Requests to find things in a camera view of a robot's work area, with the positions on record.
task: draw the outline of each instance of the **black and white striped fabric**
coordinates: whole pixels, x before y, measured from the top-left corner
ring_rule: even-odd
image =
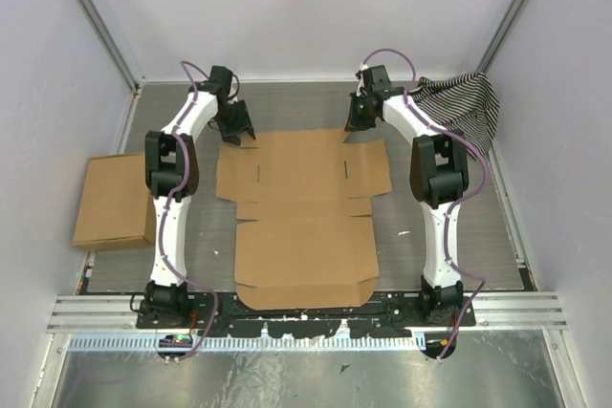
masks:
[[[419,79],[411,92],[417,106],[449,130],[460,129],[478,151],[491,148],[499,101],[486,75],[469,72],[445,81]]]

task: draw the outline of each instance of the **brown cardboard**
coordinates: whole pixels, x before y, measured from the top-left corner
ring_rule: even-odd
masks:
[[[144,182],[144,154],[91,158],[73,246],[84,250],[155,242],[155,209]]]
[[[379,274],[370,197],[391,191],[384,142],[340,130],[222,145],[217,196],[237,202],[235,279],[256,310],[360,306]]]

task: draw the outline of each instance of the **wall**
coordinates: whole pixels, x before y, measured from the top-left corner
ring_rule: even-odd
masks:
[[[110,153],[129,90],[75,0],[0,0],[0,405],[25,406],[71,248],[87,159]]]
[[[381,46],[408,53],[422,75],[454,75],[476,67],[509,2],[95,0],[149,81],[185,80],[181,58],[228,65],[243,79],[347,79]]]
[[[611,25],[610,0],[530,0],[490,71],[529,258],[558,292],[601,407],[612,398]]]

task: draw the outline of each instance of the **floor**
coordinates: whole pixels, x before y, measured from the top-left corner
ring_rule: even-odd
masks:
[[[542,332],[459,341],[443,364],[418,351],[199,353],[178,366],[151,353],[70,352],[52,406],[564,406]]]
[[[240,97],[248,103],[256,132],[340,128],[347,117],[352,82],[249,83]],[[170,122],[186,99],[185,84],[143,87],[125,150],[143,150],[144,136]],[[418,290],[425,264],[423,214],[409,189],[410,147],[395,129],[381,122],[348,141],[385,139],[393,192],[373,199],[379,255],[377,290]],[[200,185],[189,210],[186,267],[189,276],[216,289],[235,290],[235,204],[216,198],[215,168],[219,134],[205,128],[197,141]],[[470,160],[470,188],[482,171]],[[488,279],[488,289],[523,288],[501,206],[492,184],[462,204],[458,227],[459,264]],[[153,247],[101,252],[88,291],[142,291],[153,266]],[[477,285],[464,279],[466,288]]]

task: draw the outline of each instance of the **gray work surface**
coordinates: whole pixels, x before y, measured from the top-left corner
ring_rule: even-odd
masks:
[[[104,383],[120,381],[114,384]],[[442,364],[419,351],[68,353],[55,408],[555,408],[541,332],[466,332]]]
[[[240,97],[247,101],[255,132],[341,128],[349,109],[353,82],[249,83]],[[149,130],[166,126],[186,100],[186,84],[149,84],[142,90],[126,152],[144,149]],[[409,187],[410,145],[392,126],[354,133],[348,141],[383,138],[391,165],[392,193],[373,198],[373,220],[379,255],[377,290],[418,290],[425,265],[423,212]],[[193,196],[186,226],[188,276],[216,290],[235,290],[233,277],[234,203],[215,196],[219,133],[206,127],[197,140],[200,185]],[[470,189],[482,181],[480,165],[469,159]],[[491,183],[462,204],[458,222],[459,265],[487,278],[488,289],[522,289],[501,206]],[[142,291],[153,267],[154,247],[100,252],[88,291]],[[478,282],[464,278],[466,288]]]

